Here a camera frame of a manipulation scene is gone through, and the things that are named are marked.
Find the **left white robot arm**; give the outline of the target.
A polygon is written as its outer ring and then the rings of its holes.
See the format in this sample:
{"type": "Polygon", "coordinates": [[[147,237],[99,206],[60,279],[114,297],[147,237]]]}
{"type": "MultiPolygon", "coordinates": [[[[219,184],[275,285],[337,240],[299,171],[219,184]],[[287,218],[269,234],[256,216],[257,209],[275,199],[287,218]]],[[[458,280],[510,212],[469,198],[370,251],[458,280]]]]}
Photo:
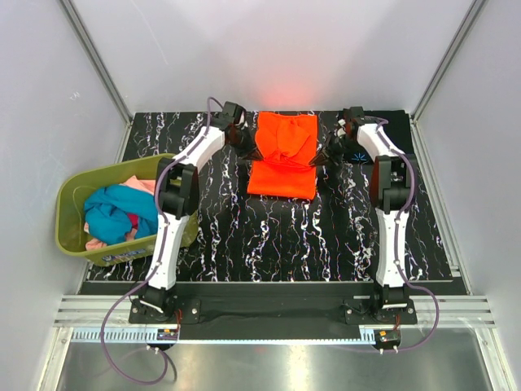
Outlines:
{"type": "Polygon", "coordinates": [[[142,315],[143,322],[179,321],[175,284],[177,259],[182,236],[190,217],[199,207],[199,172],[224,146],[230,145],[244,160],[261,160],[261,152],[248,129],[247,111],[226,101],[197,136],[179,154],[158,165],[155,206],[158,231],[151,266],[136,291],[131,314],[142,315]]]}

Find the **orange t shirt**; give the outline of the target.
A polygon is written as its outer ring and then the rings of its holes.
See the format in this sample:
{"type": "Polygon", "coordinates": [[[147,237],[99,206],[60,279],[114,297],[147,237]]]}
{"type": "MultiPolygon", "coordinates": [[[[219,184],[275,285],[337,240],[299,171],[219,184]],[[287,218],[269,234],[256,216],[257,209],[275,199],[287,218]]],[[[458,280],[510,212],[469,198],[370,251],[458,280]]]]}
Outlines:
{"type": "Polygon", "coordinates": [[[260,112],[256,144],[263,160],[252,164],[247,192],[312,200],[316,195],[316,168],[309,164],[317,151],[315,115],[260,112]]]}

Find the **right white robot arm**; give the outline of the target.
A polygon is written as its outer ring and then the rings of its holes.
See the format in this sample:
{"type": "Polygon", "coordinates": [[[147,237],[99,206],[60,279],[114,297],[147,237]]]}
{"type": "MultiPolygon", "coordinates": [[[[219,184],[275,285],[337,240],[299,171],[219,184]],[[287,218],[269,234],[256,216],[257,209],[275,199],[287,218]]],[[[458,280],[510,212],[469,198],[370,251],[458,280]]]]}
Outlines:
{"type": "Polygon", "coordinates": [[[387,124],[386,119],[369,116],[361,107],[345,108],[309,161],[310,166],[338,165],[353,144],[373,161],[370,202],[379,224],[379,262],[374,290],[356,313],[380,323],[394,323],[407,310],[405,237],[418,181],[415,157],[405,154],[387,136],[387,124]]]}

